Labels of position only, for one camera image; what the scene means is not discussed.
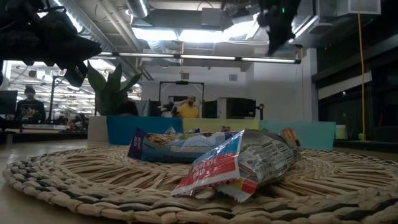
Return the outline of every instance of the man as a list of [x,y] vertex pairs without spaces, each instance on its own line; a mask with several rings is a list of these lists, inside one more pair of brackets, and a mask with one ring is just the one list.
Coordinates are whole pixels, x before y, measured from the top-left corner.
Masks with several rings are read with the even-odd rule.
[[14,119],[27,118],[30,123],[41,123],[45,121],[44,104],[35,99],[35,90],[31,86],[26,86],[26,100],[21,100],[17,104],[17,111]]
[[187,103],[178,109],[182,118],[199,118],[199,110],[193,105],[195,97],[188,96]]

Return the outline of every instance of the person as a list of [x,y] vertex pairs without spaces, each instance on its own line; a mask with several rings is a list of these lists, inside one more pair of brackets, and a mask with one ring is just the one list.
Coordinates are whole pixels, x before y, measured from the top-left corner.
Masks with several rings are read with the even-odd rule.
[[199,118],[199,109],[193,105],[195,102],[194,96],[188,96],[187,103],[180,106],[178,112],[181,118]]
[[21,100],[17,104],[17,111],[14,119],[21,120],[27,118],[30,123],[44,123],[45,111],[44,104],[35,99],[35,90],[31,86],[25,88],[26,100]]
[[138,116],[136,103],[131,100],[124,100],[115,110],[115,115]]

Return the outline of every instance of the crumpled snack wrapper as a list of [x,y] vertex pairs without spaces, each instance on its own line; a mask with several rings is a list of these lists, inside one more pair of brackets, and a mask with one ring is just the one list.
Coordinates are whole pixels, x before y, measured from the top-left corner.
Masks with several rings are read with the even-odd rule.
[[283,178],[300,159],[299,142],[291,128],[282,137],[265,130],[243,130],[196,159],[172,195],[212,186],[239,202],[259,186]]

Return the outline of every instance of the teal planter box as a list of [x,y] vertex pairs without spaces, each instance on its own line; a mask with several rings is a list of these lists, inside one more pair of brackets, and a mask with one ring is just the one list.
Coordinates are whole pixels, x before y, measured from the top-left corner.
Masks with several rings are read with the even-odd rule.
[[260,129],[279,134],[284,128],[292,128],[302,147],[333,150],[336,132],[335,122],[317,121],[260,121]]
[[130,145],[137,128],[146,133],[157,134],[164,134],[170,127],[178,133],[183,132],[181,118],[107,116],[106,126],[111,145]]

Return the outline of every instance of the yellow cable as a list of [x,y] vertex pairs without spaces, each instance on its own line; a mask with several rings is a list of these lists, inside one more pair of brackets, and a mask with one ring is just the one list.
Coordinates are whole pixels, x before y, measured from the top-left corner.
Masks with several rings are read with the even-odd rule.
[[361,0],[358,0],[358,29],[359,29],[359,52],[361,54],[361,66],[362,66],[362,141],[366,140],[365,135],[365,66],[363,60],[363,50],[362,50],[362,25],[361,25]]

